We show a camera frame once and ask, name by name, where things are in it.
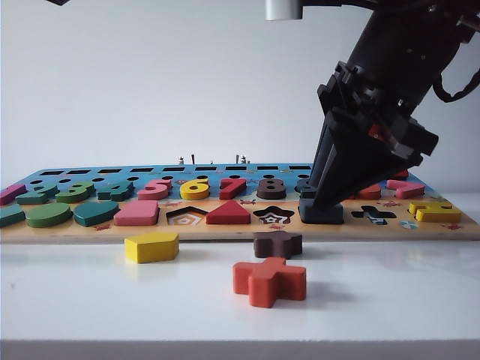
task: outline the yellow puzzle piece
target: yellow puzzle piece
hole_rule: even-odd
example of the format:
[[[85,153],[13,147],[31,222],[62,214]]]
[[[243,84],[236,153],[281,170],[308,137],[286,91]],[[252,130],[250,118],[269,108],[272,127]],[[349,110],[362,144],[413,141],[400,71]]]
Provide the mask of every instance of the yellow puzzle piece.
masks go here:
[[[410,203],[408,212],[415,215],[417,221],[428,223],[459,223],[462,215],[462,211],[448,201],[414,201]]]
[[[173,260],[179,253],[179,234],[150,232],[124,240],[125,256],[135,263]]]

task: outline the number puzzle piece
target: number puzzle piece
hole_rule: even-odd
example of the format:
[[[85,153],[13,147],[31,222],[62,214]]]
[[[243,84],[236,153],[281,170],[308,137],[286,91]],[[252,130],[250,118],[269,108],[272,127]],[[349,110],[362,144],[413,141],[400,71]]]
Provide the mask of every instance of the number puzzle piece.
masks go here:
[[[395,190],[395,197],[398,199],[420,197],[425,193],[425,186],[423,184],[401,180],[387,180],[387,189]]]
[[[138,200],[160,200],[168,197],[168,189],[172,188],[172,180],[151,180],[144,190],[138,192]]]
[[[16,197],[16,202],[22,205],[44,204],[49,197],[54,197],[59,192],[55,184],[42,184],[33,187],[32,191]]]
[[[124,240],[125,256],[135,263],[173,260],[179,253],[179,234],[151,232]]]
[[[54,202],[34,207],[26,213],[30,227],[53,227],[72,217],[70,206],[63,202]]]
[[[106,186],[97,191],[99,200],[124,201],[131,197],[134,192],[134,183],[132,181],[120,181],[116,184]]]
[[[235,200],[225,202],[223,205],[210,211],[206,215],[207,224],[249,224],[250,212],[245,210]]]
[[[0,205],[10,204],[15,198],[27,192],[24,184],[15,184],[7,187],[0,193]]]
[[[91,181],[77,182],[71,186],[68,191],[57,193],[55,198],[57,203],[79,203],[87,200],[95,192],[95,186]]]
[[[185,200],[202,200],[210,196],[208,178],[196,178],[185,182],[180,187],[180,196]]]
[[[302,253],[302,234],[287,231],[253,233],[255,257],[284,257]]]
[[[305,300],[307,270],[286,265],[281,257],[264,262],[237,262],[233,266],[233,292],[249,295],[250,305],[271,308],[277,299]]]
[[[454,206],[448,201],[411,202],[408,212],[415,215],[417,221],[428,223],[459,223],[462,215],[462,211],[454,208]]]
[[[278,200],[287,197],[287,189],[279,178],[264,178],[258,183],[256,195],[265,200]]]
[[[155,225],[160,209],[156,200],[135,200],[113,216],[117,227],[135,227]]]
[[[230,200],[247,188],[246,178],[222,178],[220,180],[220,200]]]
[[[115,201],[84,202],[73,210],[73,218],[83,227],[91,227],[113,219],[119,211],[119,204]]]
[[[0,227],[6,227],[24,220],[25,212],[20,208],[20,205],[14,204],[0,208]]]

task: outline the white background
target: white background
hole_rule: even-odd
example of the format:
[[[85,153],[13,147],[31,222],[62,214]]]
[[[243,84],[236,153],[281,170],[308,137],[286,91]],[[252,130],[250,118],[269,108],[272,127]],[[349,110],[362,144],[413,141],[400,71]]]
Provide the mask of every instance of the white background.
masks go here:
[[[346,61],[369,10],[308,8],[264,21],[263,0],[1,2],[1,186],[48,167],[311,162],[317,86]],[[480,36],[445,73],[456,92]],[[413,172],[441,192],[478,191],[480,91],[414,116],[440,135]]]

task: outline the rectangular slot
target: rectangular slot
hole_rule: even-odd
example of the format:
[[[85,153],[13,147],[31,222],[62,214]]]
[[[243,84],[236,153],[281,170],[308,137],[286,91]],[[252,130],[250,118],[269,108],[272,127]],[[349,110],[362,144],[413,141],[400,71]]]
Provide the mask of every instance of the rectangular slot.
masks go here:
[[[246,166],[226,166],[225,170],[246,170]]]
[[[308,165],[291,165],[288,167],[290,170],[312,170]]]
[[[90,170],[71,170],[67,172],[67,174],[72,174],[72,175],[88,174],[88,173],[90,173]]]
[[[61,173],[63,173],[63,170],[45,171],[45,172],[42,172],[40,175],[60,175]]]
[[[278,166],[257,166],[257,170],[278,170]]]
[[[195,171],[215,171],[216,169],[216,166],[198,166]]]
[[[131,173],[150,173],[153,167],[139,167],[138,169],[130,170]]]
[[[99,174],[112,174],[112,173],[119,173],[121,169],[102,169],[98,173]]]

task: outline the white table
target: white table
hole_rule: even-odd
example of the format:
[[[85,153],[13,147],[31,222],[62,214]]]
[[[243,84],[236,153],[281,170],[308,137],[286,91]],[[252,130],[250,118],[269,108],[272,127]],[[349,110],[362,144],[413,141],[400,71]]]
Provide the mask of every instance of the white table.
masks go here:
[[[445,195],[480,221],[480,194]],[[3,245],[4,359],[480,359],[480,241],[306,242],[307,299],[251,307],[251,243]]]

